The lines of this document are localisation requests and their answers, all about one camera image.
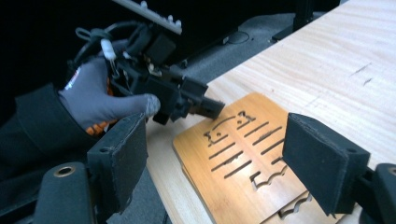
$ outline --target gray glove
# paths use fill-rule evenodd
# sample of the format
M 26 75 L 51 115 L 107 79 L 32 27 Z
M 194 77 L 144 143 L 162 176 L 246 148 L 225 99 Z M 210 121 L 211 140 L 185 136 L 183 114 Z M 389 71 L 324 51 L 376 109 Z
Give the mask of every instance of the gray glove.
M 59 97 L 75 121 L 90 135 L 99 135 L 118 119 L 133 113 L 155 115 L 161 107 L 155 95 L 115 97 L 108 94 L 106 61 L 97 57 L 84 63 Z

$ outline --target gray carpet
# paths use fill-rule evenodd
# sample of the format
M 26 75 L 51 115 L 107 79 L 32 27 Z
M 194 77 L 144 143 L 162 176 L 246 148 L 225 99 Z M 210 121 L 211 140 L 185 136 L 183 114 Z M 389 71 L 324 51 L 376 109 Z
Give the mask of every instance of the gray carpet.
M 171 70 L 205 83 L 221 76 L 255 54 L 274 45 L 272 36 L 292 24 L 294 14 L 251 18 L 230 35 L 225 44 L 218 44 L 190 58 L 187 67 L 171 66 Z M 108 223 L 171 223 L 147 169 L 136 186 L 131 205 L 122 215 L 115 214 Z

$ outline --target black mechanical device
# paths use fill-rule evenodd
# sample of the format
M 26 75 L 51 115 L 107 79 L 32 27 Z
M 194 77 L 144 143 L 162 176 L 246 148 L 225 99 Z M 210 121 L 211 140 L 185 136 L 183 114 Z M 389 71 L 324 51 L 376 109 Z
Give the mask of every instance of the black mechanical device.
M 224 103 L 205 97 L 208 88 L 205 83 L 174 74 L 162 66 L 176 44 L 157 24 L 123 21 L 103 30 L 88 32 L 77 28 L 76 32 L 88 43 L 69 61 L 69 76 L 102 50 L 108 62 L 111 89 L 116 95 L 151 93 L 159 98 L 161 109 L 154 121 L 166 124 L 169 119 L 175 121 L 188 114 L 215 119 L 224 107 Z M 122 39 L 127 39 L 126 45 L 117 52 L 112 42 Z
M 289 114 L 283 160 L 325 212 L 350 214 L 361 223 L 396 223 L 396 164 L 370 169 L 370 153 L 316 119 Z

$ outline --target wooden board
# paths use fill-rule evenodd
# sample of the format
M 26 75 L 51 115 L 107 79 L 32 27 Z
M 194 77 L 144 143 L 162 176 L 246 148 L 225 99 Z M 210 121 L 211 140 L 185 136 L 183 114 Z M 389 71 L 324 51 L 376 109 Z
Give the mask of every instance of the wooden board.
M 183 171 L 213 221 L 262 223 L 306 192 L 281 159 L 287 115 L 251 93 L 175 138 Z

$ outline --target gloved hand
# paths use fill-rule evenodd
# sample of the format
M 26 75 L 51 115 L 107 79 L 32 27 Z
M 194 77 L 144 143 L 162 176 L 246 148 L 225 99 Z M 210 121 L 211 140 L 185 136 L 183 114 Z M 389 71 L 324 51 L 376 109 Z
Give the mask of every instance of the gloved hand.
M 115 97 L 108 94 L 106 59 L 97 57 L 84 63 L 66 87 L 59 91 L 61 102 L 75 121 L 90 135 L 133 113 L 151 117 L 160 109 L 155 95 Z

